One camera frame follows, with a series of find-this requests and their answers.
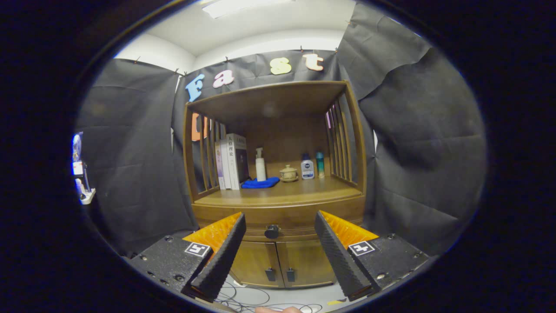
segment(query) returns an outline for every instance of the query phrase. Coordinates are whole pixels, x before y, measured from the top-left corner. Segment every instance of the lotion bottle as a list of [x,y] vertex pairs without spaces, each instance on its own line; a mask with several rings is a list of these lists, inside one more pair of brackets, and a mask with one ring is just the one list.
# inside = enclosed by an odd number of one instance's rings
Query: lotion bottle
[[301,162],[301,178],[313,179],[315,178],[315,166],[309,158],[309,153],[303,153],[303,161]]
[[255,156],[255,169],[257,170],[257,181],[263,182],[266,180],[265,160],[262,158],[262,147],[255,149],[257,155]]

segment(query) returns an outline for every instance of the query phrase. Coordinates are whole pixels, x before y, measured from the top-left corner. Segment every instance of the finger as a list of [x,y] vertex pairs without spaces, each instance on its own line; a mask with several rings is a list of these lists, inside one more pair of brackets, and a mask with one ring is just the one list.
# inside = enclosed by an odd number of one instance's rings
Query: finger
[[267,307],[259,306],[255,309],[255,313],[280,313],[279,311],[270,310]]
[[282,311],[282,313],[302,313],[298,308],[290,306],[286,309],[284,309],[284,311]]

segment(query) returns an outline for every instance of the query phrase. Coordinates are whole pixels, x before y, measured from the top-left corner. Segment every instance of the blue cloth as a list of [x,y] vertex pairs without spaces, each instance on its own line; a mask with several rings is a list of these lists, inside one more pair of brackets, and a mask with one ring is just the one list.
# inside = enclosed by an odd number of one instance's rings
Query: blue cloth
[[251,189],[270,188],[270,187],[274,186],[279,181],[280,181],[280,178],[278,178],[278,177],[271,177],[267,180],[263,180],[262,182],[258,182],[256,179],[255,180],[246,180],[243,183],[243,185],[241,185],[241,188],[251,188]]

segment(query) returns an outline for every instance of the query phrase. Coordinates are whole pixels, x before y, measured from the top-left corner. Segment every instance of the small ceramic pot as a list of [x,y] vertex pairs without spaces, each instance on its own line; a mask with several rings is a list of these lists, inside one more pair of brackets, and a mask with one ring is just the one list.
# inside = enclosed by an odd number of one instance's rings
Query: small ceramic pot
[[291,168],[289,164],[286,165],[286,168],[280,171],[280,180],[283,182],[294,182],[297,178],[297,170],[295,168]]

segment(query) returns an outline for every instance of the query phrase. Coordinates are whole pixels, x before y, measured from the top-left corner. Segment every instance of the ceiling light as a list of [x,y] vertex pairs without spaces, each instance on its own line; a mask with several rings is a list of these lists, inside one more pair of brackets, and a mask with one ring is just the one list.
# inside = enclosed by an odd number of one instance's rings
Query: ceiling light
[[277,2],[294,0],[220,0],[203,8],[212,18],[219,18],[226,14],[237,12],[241,9],[259,7]]

